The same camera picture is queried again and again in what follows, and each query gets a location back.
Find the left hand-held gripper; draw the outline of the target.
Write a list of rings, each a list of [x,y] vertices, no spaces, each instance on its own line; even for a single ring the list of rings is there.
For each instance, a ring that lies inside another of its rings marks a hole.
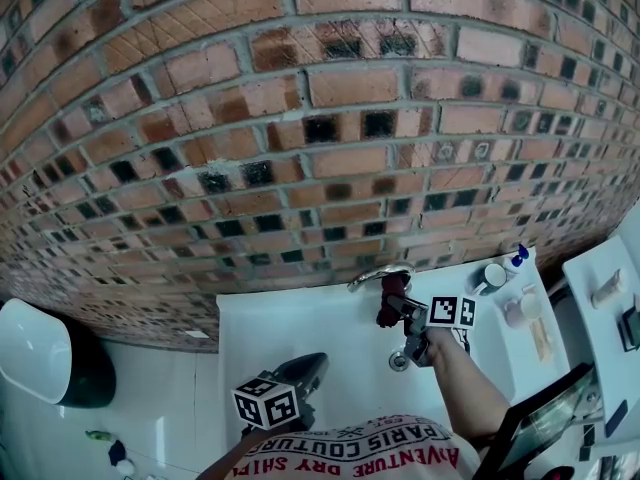
[[[288,427],[307,431],[315,423],[308,398],[318,390],[329,367],[324,352],[307,354],[264,370],[232,389],[236,413],[245,424],[241,435]]]

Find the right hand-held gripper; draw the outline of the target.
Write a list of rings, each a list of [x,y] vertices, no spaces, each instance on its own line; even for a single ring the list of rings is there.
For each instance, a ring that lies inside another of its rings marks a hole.
[[[406,336],[404,353],[417,367],[428,367],[430,345],[427,331],[452,331],[458,344],[471,354],[469,333],[475,326],[476,301],[464,296],[434,296],[430,304],[405,296],[387,294],[385,302],[402,318]]]

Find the dark red cloth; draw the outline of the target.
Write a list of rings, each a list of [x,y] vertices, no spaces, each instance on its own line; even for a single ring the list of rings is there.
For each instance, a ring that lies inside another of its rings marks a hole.
[[[379,327],[392,328],[404,319],[385,302],[385,298],[387,294],[406,297],[406,291],[410,280],[411,277],[402,274],[392,274],[382,278],[381,308],[376,317],[376,323]]]

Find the chrome faucet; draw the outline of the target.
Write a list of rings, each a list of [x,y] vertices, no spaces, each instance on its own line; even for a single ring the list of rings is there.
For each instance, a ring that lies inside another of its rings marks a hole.
[[[370,280],[382,279],[392,274],[402,274],[411,277],[415,272],[415,266],[406,261],[397,261],[386,265],[376,266],[353,278],[347,284],[347,290],[349,292],[355,292],[363,283]]]

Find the person's left forearm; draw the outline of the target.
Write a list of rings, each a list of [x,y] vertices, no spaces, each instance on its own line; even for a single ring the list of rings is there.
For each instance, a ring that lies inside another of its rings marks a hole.
[[[195,480],[224,480],[226,475],[253,446],[254,444],[249,437],[244,438],[219,460],[200,473]]]

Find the white ceramic sink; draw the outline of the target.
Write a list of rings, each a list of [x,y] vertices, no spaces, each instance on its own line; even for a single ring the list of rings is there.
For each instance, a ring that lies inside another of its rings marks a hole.
[[[529,325],[514,329],[503,305],[533,284],[554,358],[538,359]],[[401,326],[381,328],[376,317],[381,286],[372,280],[349,292],[345,285],[225,295],[220,310],[220,379],[225,430],[223,442],[240,439],[243,423],[232,398],[235,389],[264,370],[311,353],[328,355],[329,367],[310,396],[315,428],[356,425],[380,416],[417,415],[446,423],[444,402],[429,368],[410,365],[395,372],[389,357],[404,346]],[[534,258],[526,260],[498,292],[478,301],[469,333],[471,356],[512,403],[547,387],[569,371],[559,328]]]

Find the person's white printed shirt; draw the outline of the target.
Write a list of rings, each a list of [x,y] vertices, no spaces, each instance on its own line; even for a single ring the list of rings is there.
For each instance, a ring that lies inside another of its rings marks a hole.
[[[472,480],[479,465],[471,444],[448,428],[400,415],[269,438],[225,480]]]

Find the pink cup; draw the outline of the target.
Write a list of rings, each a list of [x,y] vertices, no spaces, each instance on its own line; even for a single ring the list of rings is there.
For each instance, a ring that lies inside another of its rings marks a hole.
[[[530,325],[539,320],[543,314],[535,286],[527,285],[522,289],[522,295],[508,300],[502,308],[506,324],[514,329]]]

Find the white bottle with blue cap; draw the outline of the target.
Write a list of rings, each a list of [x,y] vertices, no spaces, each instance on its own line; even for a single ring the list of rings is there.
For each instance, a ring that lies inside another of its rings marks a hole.
[[[508,256],[503,261],[503,268],[512,275],[517,275],[520,272],[520,268],[523,263],[530,258],[529,249],[523,244],[518,245],[517,251]]]

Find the black framed glass shelf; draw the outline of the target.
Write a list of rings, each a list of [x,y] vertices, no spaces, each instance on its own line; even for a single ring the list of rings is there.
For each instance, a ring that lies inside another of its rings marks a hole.
[[[524,480],[530,463],[572,423],[595,367],[581,363],[539,393],[509,408],[472,480]]]

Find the white side shelf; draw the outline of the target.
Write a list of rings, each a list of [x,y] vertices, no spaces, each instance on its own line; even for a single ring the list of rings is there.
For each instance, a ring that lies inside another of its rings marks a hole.
[[[616,270],[626,274],[626,292],[603,309],[591,304],[592,293],[604,284]],[[586,331],[602,400],[603,424],[611,418],[623,399],[628,413],[610,440],[619,435],[632,411],[640,404],[640,350],[623,350],[618,321],[621,315],[637,304],[640,296],[640,276],[620,237],[614,236],[591,250],[563,264],[564,278],[577,305]]]

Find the beige bottle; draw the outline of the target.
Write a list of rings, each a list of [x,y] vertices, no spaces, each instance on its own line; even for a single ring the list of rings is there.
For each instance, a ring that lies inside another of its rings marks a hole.
[[[591,295],[591,304],[594,309],[603,309],[607,304],[619,298],[626,292],[626,274],[623,269],[618,269],[614,274]]]

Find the black box device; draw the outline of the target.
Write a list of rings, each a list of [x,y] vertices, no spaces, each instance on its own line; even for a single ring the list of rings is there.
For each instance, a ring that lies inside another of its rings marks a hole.
[[[626,310],[618,321],[618,330],[625,352],[640,350],[640,311],[635,307]]]

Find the black phone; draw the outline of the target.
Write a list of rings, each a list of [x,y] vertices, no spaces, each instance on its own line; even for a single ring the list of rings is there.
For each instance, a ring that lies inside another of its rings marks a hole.
[[[605,422],[604,435],[606,438],[610,438],[614,434],[614,432],[620,426],[621,422],[627,416],[627,413],[628,403],[626,399],[623,399],[611,418]]]

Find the white toilet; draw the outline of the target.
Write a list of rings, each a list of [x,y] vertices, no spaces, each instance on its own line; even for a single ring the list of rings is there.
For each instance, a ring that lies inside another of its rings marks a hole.
[[[71,338],[64,323],[17,299],[0,308],[0,375],[52,405],[59,404],[72,372]]]

